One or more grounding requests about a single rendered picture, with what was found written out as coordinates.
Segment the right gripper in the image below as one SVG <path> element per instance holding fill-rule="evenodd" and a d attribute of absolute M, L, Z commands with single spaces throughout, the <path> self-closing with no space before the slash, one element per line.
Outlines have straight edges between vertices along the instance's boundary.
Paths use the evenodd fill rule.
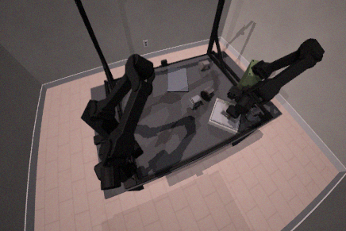
<path fill-rule="evenodd" d="M 143 154 L 143 150 L 141 149 L 141 147 L 139 146 L 139 144 L 136 141 L 136 143 L 134 144 L 132 156 L 133 156 L 133 158 L 137 158 L 137 157 L 139 157 L 142 154 Z M 94 166 L 94 171 L 95 171 L 96 176 L 98 177 L 98 179 L 100 181 L 101 181 L 101 179 L 100 179 L 100 175 L 101 175 L 100 168 L 101 167 L 102 167 L 102 162 L 100 162 L 99 164 L 96 164 Z"/>

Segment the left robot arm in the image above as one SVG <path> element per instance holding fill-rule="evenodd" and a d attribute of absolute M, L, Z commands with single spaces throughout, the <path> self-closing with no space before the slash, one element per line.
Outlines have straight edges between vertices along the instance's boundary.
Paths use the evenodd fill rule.
<path fill-rule="evenodd" d="M 300 45 L 297 51 L 287 56 L 271 63 L 261 60 L 252 66 L 251 69 L 253 73 L 255 75 L 258 74 L 264 81 L 258 82 L 254 87 L 250 87 L 245 92 L 236 86 L 232 86 L 227 93 L 227 97 L 231 100 L 235 99 L 234 101 L 237 102 L 244 92 L 244 96 L 242 96 L 235 105 L 235 110 L 239 114 L 246 115 L 253 105 L 262 106 L 271 101 L 279 93 L 281 87 L 305 70 L 314 67 L 317 62 L 322 60 L 324 53 L 325 51 L 318 41 L 309 38 Z M 278 73 L 275 77 L 268 79 L 273 71 L 277 71 L 284 67 L 287 68 Z M 260 101 L 259 97 L 263 100 Z"/>

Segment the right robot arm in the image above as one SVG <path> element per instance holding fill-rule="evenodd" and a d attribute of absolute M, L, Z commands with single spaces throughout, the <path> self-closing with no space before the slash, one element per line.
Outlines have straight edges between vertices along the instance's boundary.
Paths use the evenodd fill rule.
<path fill-rule="evenodd" d="M 109 137 L 101 139 L 98 153 L 102 161 L 101 190 L 121 187 L 121 182 L 124 183 L 136 173 L 136 165 L 129 162 L 135 144 L 134 132 L 148 96 L 152 93 L 155 77 L 153 62 L 132 54 L 125 64 L 125 74 L 109 95 L 100 101 L 93 100 L 91 107 L 86 108 L 90 121 L 101 118 L 112 120 L 115 107 L 132 89 L 118 127 Z"/>

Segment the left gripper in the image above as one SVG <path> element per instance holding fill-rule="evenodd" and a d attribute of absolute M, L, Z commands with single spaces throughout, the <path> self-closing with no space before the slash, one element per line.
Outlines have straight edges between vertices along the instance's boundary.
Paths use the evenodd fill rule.
<path fill-rule="evenodd" d="M 247 86 L 244 86 L 243 88 L 242 88 L 242 91 L 246 91 L 247 89 L 249 89 L 249 87 L 247 87 Z M 244 92 L 245 92 L 244 91 Z M 244 96 L 244 92 L 243 92 L 243 94 L 240 96 L 240 99 L 242 98 L 242 96 Z M 240 100 L 239 99 L 239 100 Z M 237 102 L 239 102 L 239 100 L 237 101 Z M 234 119 L 237 119 L 239 116 L 240 116 L 240 114 L 235 110 L 235 107 L 234 107 L 234 105 L 230 105 L 229 106 L 229 108 L 226 110 L 226 112 L 231 116 L 231 117 L 233 117 Z"/>

